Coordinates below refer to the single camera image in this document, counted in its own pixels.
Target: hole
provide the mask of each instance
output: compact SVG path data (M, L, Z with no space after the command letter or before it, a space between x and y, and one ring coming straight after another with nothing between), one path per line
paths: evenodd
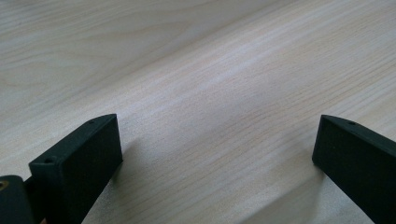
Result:
M44 163L54 163L55 160L56 160L56 157L49 157L44 160Z
M2 180L0 181L0 190L5 189L8 186L8 181Z

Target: light wood surface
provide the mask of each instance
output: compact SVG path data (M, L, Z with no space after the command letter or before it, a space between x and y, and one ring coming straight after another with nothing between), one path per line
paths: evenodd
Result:
M396 139L393 0L1 1L0 50L1 175L119 116L84 223L371 223L311 154L321 114Z

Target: wooden table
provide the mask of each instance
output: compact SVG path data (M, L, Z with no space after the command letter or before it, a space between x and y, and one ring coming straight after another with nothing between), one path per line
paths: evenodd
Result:
M393 0L2 1L0 50L1 175L118 114L84 223L371 223L311 155L321 114L396 139Z

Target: table surface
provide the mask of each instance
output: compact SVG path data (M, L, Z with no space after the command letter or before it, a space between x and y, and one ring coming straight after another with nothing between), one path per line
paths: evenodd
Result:
M321 114L396 139L393 0L2 1L0 50L1 175L118 114L84 223L372 223L311 155Z

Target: wood grain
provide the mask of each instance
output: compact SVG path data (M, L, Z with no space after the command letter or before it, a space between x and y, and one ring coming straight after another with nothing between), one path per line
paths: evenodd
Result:
M395 27L391 0L2 1L1 175L117 113L84 223L371 223L311 154L321 114L396 139Z

